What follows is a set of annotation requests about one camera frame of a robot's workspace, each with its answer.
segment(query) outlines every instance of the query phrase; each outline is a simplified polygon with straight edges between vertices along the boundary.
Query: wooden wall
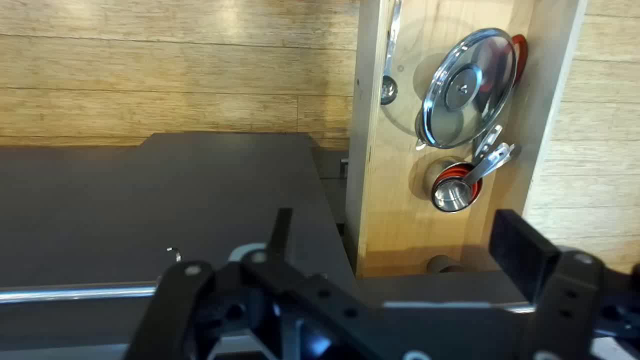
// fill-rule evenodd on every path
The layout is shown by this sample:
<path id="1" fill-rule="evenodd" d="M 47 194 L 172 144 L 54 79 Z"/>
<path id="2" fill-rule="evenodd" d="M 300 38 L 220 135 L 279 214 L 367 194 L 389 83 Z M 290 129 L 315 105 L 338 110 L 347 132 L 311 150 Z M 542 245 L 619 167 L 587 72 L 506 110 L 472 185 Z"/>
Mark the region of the wooden wall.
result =
<path id="1" fill-rule="evenodd" d="M 0 144 L 164 130 L 346 148 L 355 0 L 2 0 Z"/>
<path id="2" fill-rule="evenodd" d="M 590 0 L 526 217 L 640 261 L 638 0 Z M 0 144 L 164 130 L 309 132 L 346 148 L 355 0 L 2 0 Z"/>
<path id="3" fill-rule="evenodd" d="M 640 7 L 590 0 L 526 219 L 629 270 L 640 262 Z"/>

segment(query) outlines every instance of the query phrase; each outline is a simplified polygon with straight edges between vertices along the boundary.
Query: metal hook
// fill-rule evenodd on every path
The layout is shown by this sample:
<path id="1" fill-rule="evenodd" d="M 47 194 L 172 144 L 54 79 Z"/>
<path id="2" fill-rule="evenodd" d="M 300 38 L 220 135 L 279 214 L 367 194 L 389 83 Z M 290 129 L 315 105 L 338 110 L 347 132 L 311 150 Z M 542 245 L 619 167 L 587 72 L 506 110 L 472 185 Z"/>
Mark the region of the metal hook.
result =
<path id="1" fill-rule="evenodd" d="M 174 256 L 176 256 L 176 262 L 182 262 L 180 249 L 176 249 L 176 246 L 167 246 L 167 249 L 166 249 L 166 252 L 167 252 L 167 255 L 174 255 Z"/>

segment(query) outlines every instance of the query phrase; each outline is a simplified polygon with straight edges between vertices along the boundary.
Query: metal ladle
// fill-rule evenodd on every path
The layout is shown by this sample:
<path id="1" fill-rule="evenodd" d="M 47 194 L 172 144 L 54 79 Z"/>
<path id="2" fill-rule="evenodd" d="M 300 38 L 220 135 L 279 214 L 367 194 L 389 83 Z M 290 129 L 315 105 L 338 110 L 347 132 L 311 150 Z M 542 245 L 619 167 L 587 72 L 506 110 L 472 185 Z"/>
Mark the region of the metal ladle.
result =
<path id="1" fill-rule="evenodd" d="M 495 125 L 474 144 L 474 155 L 472 155 L 474 165 L 482 163 L 482 159 L 494 148 L 500 135 L 501 135 L 501 125 Z"/>
<path id="2" fill-rule="evenodd" d="M 399 10 L 401 0 L 394 3 L 392 21 L 387 26 L 387 38 L 385 38 L 385 56 L 383 56 L 383 79 L 381 79 L 381 92 L 379 92 L 379 105 L 392 105 L 397 98 L 397 83 L 389 76 L 392 60 L 395 43 L 399 37 Z"/>
<path id="3" fill-rule="evenodd" d="M 472 189 L 479 178 L 489 177 L 498 169 L 501 169 L 511 153 L 513 144 L 507 146 L 501 143 L 494 153 L 489 153 L 482 163 L 478 163 L 464 178 L 448 178 L 441 181 L 436 189 L 433 199 L 437 200 L 437 208 L 444 212 L 458 212 L 464 211 L 467 204 L 474 202 Z"/>

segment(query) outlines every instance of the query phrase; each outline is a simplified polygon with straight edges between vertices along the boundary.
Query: gray surface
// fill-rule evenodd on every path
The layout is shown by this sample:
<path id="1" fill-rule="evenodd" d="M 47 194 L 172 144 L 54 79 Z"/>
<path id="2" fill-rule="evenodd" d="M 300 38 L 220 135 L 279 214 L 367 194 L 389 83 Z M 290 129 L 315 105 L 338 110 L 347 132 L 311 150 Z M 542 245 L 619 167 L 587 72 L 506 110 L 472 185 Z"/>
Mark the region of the gray surface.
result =
<path id="1" fill-rule="evenodd" d="M 346 171 L 347 167 L 342 161 L 347 159 L 342 150 L 322 150 L 313 148 L 311 159 L 318 169 L 318 177 L 322 181 L 323 196 L 331 208 L 331 214 L 338 225 L 346 222 Z"/>
<path id="2" fill-rule="evenodd" d="M 531 311 L 504 273 L 441 273 L 395 279 L 358 279 L 354 295 L 370 306 L 397 305 L 401 309 L 401 305 L 485 305 L 511 312 Z"/>
<path id="3" fill-rule="evenodd" d="M 153 282 L 174 256 L 225 265 L 293 208 L 286 261 L 349 287 L 306 136 L 153 136 L 140 148 L 0 150 L 0 290 Z M 0 349 L 122 344 L 144 305 L 0 306 Z"/>
<path id="4" fill-rule="evenodd" d="M 123 344 L 108 346 L 79 346 L 79 349 L 35 349 L 35 350 L 7 350 L 2 352 L 2 360 L 28 360 L 28 359 L 45 359 L 45 360 L 122 360 L 125 352 Z"/>

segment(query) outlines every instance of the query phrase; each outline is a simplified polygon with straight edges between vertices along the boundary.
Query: metal pot lid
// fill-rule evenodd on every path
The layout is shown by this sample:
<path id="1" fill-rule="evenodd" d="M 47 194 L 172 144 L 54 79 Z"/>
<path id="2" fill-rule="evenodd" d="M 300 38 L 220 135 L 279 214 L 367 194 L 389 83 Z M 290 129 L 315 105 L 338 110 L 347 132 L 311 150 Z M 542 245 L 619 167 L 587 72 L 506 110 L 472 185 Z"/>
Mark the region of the metal pot lid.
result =
<path id="1" fill-rule="evenodd" d="M 416 118 L 416 135 L 433 148 L 456 148 L 494 125 L 516 81 L 511 38 L 498 28 L 460 40 L 437 67 Z"/>

